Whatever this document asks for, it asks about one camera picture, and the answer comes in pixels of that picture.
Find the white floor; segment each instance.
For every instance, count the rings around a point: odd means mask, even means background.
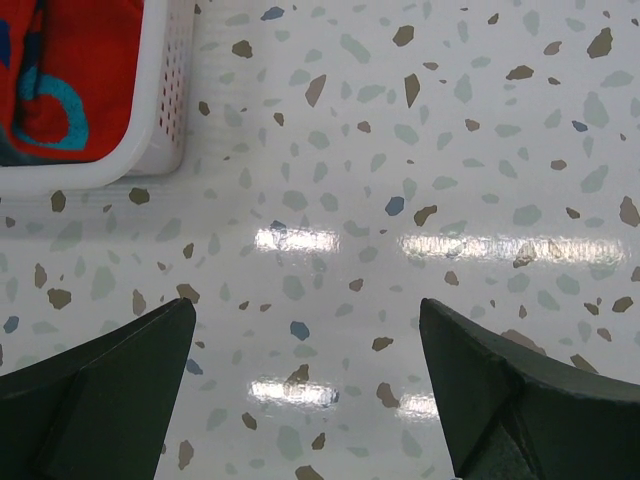
[[[0,204],[0,372],[197,299],[163,480],[450,479],[425,296],[640,382],[640,3],[198,3],[183,168]]]

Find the blue pattern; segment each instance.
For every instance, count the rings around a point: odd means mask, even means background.
[[[29,137],[19,126],[13,126],[13,133],[25,143],[59,150],[84,150],[89,140],[89,123],[84,113],[82,99],[68,83],[47,74],[39,74],[33,66],[18,80],[18,98],[34,100],[41,95],[50,95],[64,108],[69,121],[67,136],[57,143],[41,143]]]
[[[24,54],[22,56],[22,65],[20,66],[20,74],[24,74],[31,67],[36,66],[40,57],[40,44],[42,34],[40,32],[30,32],[24,37]]]
[[[0,20],[0,62],[9,68],[11,65],[11,37],[9,36],[9,24]]]

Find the brown stone chip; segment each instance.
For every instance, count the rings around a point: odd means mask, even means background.
[[[596,330],[596,332],[607,342],[611,341],[611,332],[609,332],[609,330],[607,330],[606,328],[599,328],[598,330]]]
[[[145,301],[144,296],[138,290],[133,291],[132,306],[133,314],[137,315],[138,317],[142,315],[147,309],[147,302]]]
[[[511,340],[514,343],[517,343],[518,345],[527,347],[529,350],[533,350],[534,352],[539,353],[540,355],[545,355],[545,356],[547,355],[547,352],[545,352],[544,348],[539,347],[529,337],[522,335],[520,332],[516,330],[507,330],[506,332],[502,332],[502,336],[504,338]]]
[[[285,383],[289,385],[302,385],[309,381],[309,365],[300,365],[298,369],[289,375]]]
[[[297,480],[324,480],[318,472],[316,472],[311,465],[300,467],[296,470]]]
[[[244,423],[244,426],[247,427],[249,430],[258,429],[258,422],[248,412],[242,414],[242,422]]]
[[[71,292],[66,290],[51,288],[47,291],[47,295],[49,296],[49,303],[56,310],[62,310],[71,303]]]
[[[431,205],[430,207],[424,207],[422,210],[418,210],[416,214],[413,216],[413,221],[416,223],[418,227],[422,227],[427,218],[429,218],[434,213],[438,212],[437,205]]]
[[[51,195],[51,210],[54,212],[62,212],[67,205],[67,197],[60,190]]]
[[[404,25],[398,28],[398,31],[393,37],[393,43],[399,47],[404,47],[413,40],[413,31],[413,25]]]
[[[184,255],[184,258],[186,258],[187,260],[193,257],[193,247],[194,247],[193,243],[190,243],[189,245],[184,247],[184,249],[182,250],[182,255]]]
[[[560,51],[560,45],[562,45],[561,41],[551,42],[544,49],[545,55],[556,55]]]
[[[571,218],[572,220],[577,220],[578,218],[580,218],[580,212],[578,212],[577,210],[569,207],[567,207],[566,210],[567,215],[569,215],[569,218]]]
[[[315,107],[316,103],[318,103],[318,99],[320,95],[322,95],[322,91],[324,90],[324,86],[327,83],[327,76],[320,75],[318,78],[311,80],[309,84],[309,88],[305,93],[305,97],[307,99],[307,103],[311,107]]]
[[[324,444],[327,441],[327,437],[324,434],[324,432],[322,432],[320,435],[318,435],[316,437],[316,439],[313,441],[313,443],[311,444],[311,448],[313,450],[322,450],[324,448]]]
[[[513,268],[526,267],[536,258],[538,258],[536,247],[532,243],[525,243],[516,254],[516,259],[513,261]]]
[[[624,313],[631,305],[633,305],[633,299],[631,297],[622,297],[615,301],[611,310],[616,313]]]
[[[556,243],[551,239],[547,240],[547,250],[549,254],[556,260],[561,259],[563,256],[562,250],[560,250],[560,247],[558,247],[558,245],[556,245]]]
[[[205,117],[211,113],[211,110],[209,110],[209,104],[207,102],[201,101],[200,103],[198,103],[198,110]]]
[[[44,284],[47,283],[47,272],[44,270],[44,267],[39,263],[36,263],[36,272],[34,274],[34,284],[36,288],[44,287]]]
[[[407,96],[407,106],[411,108],[420,93],[420,80],[418,80],[418,76],[415,73],[405,77],[404,90]]]
[[[241,40],[234,44],[233,47],[231,47],[231,52],[242,58],[253,57],[253,48],[251,48],[251,44],[246,40]]]
[[[393,338],[378,337],[373,341],[373,345],[371,345],[371,348],[376,352],[379,352],[380,350],[384,350],[385,348],[387,348],[392,343],[393,343]]]
[[[369,122],[366,122],[366,121],[360,122],[358,124],[358,130],[364,133],[371,133],[371,125],[369,125]]]
[[[378,390],[376,391],[376,397],[378,397],[382,401],[382,405],[386,408],[398,408],[400,406],[400,402],[393,395],[391,391],[391,385],[388,383],[381,383],[378,385]]]
[[[467,130],[469,130],[470,132],[475,132],[476,130],[478,130],[480,128],[480,124],[478,122],[476,122],[475,120],[471,120],[470,118],[467,118],[464,121],[464,124],[467,127]]]
[[[581,355],[577,353],[571,357],[571,361],[580,370],[584,370],[585,372],[589,372],[589,373],[598,373],[598,371],[593,367],[593,365],[591,365]]]
[[[520,65],[509,72],[507,80],[524,80],[533,76],[533,69],[527,65]]]
[[[360,290],[362,290],[363,286],[364,286],[364,280],[362,278],[359,278],[349,283],[349,290],[353,290],[354,292],[359,292]]]
[[[200,294],[188,283],[181,283],[176,287],[176,290],[178,291],[180,298],[188,298],[193,303],[198,303],[200,301]]]
[[[193,447],[189,443],[189,440],[180,442],[180,449],[178,450],[178,468],[184,470],[187,465],[191,463],[193,458]]]
[[[632,227],[637,227],[638,225],[640,225],[640,215],[638,214],[638,209],[633,204],[633,200],[626,196],[620,204],[620,220],[622,220],[627,225],[631,225]]]
[[[600,307],[593,303],[585,303],[584,308],[586,308],[591,315],[600,315]]]
[[[460,282],[458,281],[458,276],[455,274],[455,272],[452,272],[452,271],[448,271],[447,273],[445,273],[444,281],[449,285],[453,285],[454,287],[457,287],[458,285],[460,285]]]
[[[145,188],[132,188],[129,192],[129,200],[131,200],[136,205],[144,205],[145,203],[149,203],[150,199],[151,196],[149,195],[149,191]]]
[[[603,28],[587,48],[587,53],[590,58],[604,57],[609,55],[612,43],[611,29],[609,27]]]
[[[567,168],[567,162],[565,162],[564,160],[554,160],[553,162],[551,162],[551,169],[552,170],[564,170],[565,168]]]

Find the basket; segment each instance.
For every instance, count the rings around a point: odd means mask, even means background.
[[[131,117],[119,145],[91,163],[0,168],[0,197],[97,188],[160,175],[182,161],[195,0],[146,0]]]

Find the blue design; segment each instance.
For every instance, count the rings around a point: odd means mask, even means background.
[[[9,319],[4,324],[4,332],[5,333],[13,333],[17,330],[18,324],[20,323],[20,319],[14,315],[9,317]]]
[[[9,68],[11,64],[11,37],[9,36],[9,24],[0,20],[0,62]]]
[[[575,128],[577,131],[579,131],[580,133],[582,132],[586,132],[587,130],[589,130],[589,127],[587,127],[584,123],[582,122],[578,122],[577,120],[573,120],[571,122],[573,124],[573,128]]]
[[[384,208],[384,210],[390,217],[399,215],[404,210],[404,198],[391,197],[391,200],[389,200],[389,203],[387,203],[387,206]]]
[[[303,322],[291,322],[291,326],[289,327],[291,331],[291,335],[296,337],[301,342],[304,342],[311,332],[309,331],[309,327],[307,327]]]
[[[67,136],[57,143],[41,143],[29,137],[18,125],[13,126],[14,135],[30,145],[58,150],[84,150],[89,140],[89,122],[80,96],[68,83],[51,75],[40,75],[34,66],[18,80],[18,98],[31,101],[41,95],[50,95],[62,104],[69,122]]]
[[[282,15],[284,15],[284,10],[280,7],[271,7],[269,10],[264,12],[264,15],[260,17],[260,20],[275,20],[276,18],[280,18]]]
[[[24,37],[24,54],[22,56],[22,65],[20,66],[20,74],[24,74],[31,67],[35,67],[40,58],[40,43],[42,35],[40,32],[27,33]]]
[[[200,365],[198,365],[196,361],[192,360],[191,358],[187,360],[186,367],[187,367],[187,372],[192,373],[193,375],[202,375],[204,373],[200,368]]]

